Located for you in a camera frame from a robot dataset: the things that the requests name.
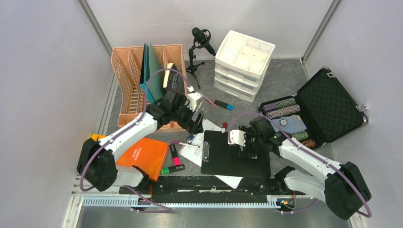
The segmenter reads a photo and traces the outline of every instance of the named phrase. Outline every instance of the open case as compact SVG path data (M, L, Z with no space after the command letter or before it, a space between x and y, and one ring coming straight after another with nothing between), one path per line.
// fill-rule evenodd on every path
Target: open case
M259 111L267 115L265 105L292 97L300 111L286 116L301 117L308 139L316 142L312 149L331 143L368 122L362 106L355 103L328 67L321 68L295 95L261 103Z

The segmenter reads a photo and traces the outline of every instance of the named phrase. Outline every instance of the red highlighter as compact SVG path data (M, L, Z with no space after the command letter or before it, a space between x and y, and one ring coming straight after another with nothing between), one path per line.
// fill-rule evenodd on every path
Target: red highlighter
M175 144L169 145L169 149L171 150L173 165L180 165L181 161L179 161L178 152L176 151Z

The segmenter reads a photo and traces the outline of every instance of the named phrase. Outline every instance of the gray wall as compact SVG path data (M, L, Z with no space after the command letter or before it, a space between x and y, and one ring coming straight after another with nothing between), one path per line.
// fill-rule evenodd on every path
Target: gray wall
M336 158L360 168L372 193L369 228L402 227L403 27L401 0L342 1L307 60L312 76L328 66L369 124L333 143Z
M60 227L109 57L75 0L2 1L0 18L0 227Z
M183 44L185 59L192 28L208 29L218 50L229 30L276 45L273 57L301 57L331 0L87 0L114 47ZM205 49L197 59L214 59Z

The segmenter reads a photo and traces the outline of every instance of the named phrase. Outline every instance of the microphone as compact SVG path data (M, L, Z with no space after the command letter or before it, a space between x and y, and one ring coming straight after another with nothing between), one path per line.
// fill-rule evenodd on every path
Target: microphone
M202 32L198 27L194 27L192 29L192 35L194 36L194 39L202 46L205 47L206 50L215 56L215 51L214 48L209 44L209 39L206 37L206 34Z

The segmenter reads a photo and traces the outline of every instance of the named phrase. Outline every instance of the sheet of paper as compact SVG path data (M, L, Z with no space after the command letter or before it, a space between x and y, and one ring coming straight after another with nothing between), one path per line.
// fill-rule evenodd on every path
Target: sheet of paper
M203 120L203 129L210 130L210 131L221 131L221 128L215 124L213 124L209 120ZM204 133L197 134L193 141L192 145L198 145L200 148L192 148L189 146L183 146L179 153L189 159L191 162L195 163L198 166L202 166L202 156L203 156L203 141L204 141ZM242 179L242 177L230 177L230 176L220 176L215 175L224 183L228 184L231 188L236 189Z

